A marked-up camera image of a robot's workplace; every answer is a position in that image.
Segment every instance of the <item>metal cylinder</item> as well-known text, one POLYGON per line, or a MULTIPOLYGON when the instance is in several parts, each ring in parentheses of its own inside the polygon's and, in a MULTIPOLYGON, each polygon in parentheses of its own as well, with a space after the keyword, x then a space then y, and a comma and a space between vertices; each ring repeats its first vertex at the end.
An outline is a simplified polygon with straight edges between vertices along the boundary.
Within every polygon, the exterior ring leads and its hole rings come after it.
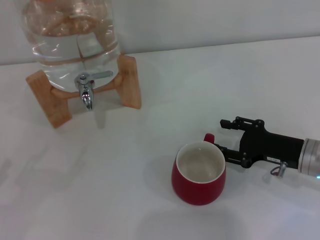
POLYGON ((314 177, 320 176, 320 141, 309 138, 304 141, 298 171, 314 177))
POLYGON ((283 178, 284 177, 284 174, 285 174, 285 171, 287 169, 287 166, 288 166, 288 163, 286 163, 285 161, 281 162, 280 168, 279 168, 279 171, 278 171, 278 175, 277 175, 279 178, 283 178))

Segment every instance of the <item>metal spigot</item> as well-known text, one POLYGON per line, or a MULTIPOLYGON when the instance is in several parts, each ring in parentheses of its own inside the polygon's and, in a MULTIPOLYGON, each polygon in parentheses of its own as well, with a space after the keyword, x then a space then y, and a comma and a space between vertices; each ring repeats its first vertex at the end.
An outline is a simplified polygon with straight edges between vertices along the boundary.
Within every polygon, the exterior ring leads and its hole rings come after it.
POLYGON ((95 86, 95 79, 112 77, 113 74, 114 73, 112 71, 103 71, 91 75, 87 72, 83 72, 75 78, 74 82, 75 86, 79 90, 80 98, 89 111, 92 110, 94 102, 93 89, 95 86))

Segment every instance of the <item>wooden stand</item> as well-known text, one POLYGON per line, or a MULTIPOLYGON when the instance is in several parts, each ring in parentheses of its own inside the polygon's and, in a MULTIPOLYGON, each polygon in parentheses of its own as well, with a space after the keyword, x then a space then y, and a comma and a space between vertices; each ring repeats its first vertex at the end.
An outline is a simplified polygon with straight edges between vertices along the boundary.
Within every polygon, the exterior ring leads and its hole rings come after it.
MULTIPOLYGON (((136 59, 120 55, 117 63, 119 73, 115 78, 108 84, 94 89, 93 92, 97 94, 116 89, 123 106, 140 109, 141 92, 136 59)), ((55 129, 72 118, 68 99, 80 97, 79 92, 66 92, 53 87, 42 70, 28 76, 26 82, 55 129)))

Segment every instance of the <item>white wall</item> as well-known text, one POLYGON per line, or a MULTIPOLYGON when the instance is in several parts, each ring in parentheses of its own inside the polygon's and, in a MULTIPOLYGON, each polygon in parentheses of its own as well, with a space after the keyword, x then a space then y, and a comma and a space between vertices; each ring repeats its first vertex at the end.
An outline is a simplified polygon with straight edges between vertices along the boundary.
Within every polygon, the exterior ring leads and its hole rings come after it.
MULTIPOLYGON (((320 0, 113 0, 127 53, 320 35, 320 0)), ((0 64, 32 61, 12 0, 0 0, 0 64)))

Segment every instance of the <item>red mug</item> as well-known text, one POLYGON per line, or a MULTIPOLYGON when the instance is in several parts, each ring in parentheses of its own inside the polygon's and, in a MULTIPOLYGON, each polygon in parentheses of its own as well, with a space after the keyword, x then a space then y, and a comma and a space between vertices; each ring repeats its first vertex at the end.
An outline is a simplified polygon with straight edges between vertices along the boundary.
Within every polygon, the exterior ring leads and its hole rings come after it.
POLYGON ((175 193, 192 205, 216 200, 226 182, 226 160, 208 133, 204 141, 186 144, 177 153, 171 175, 175 193))

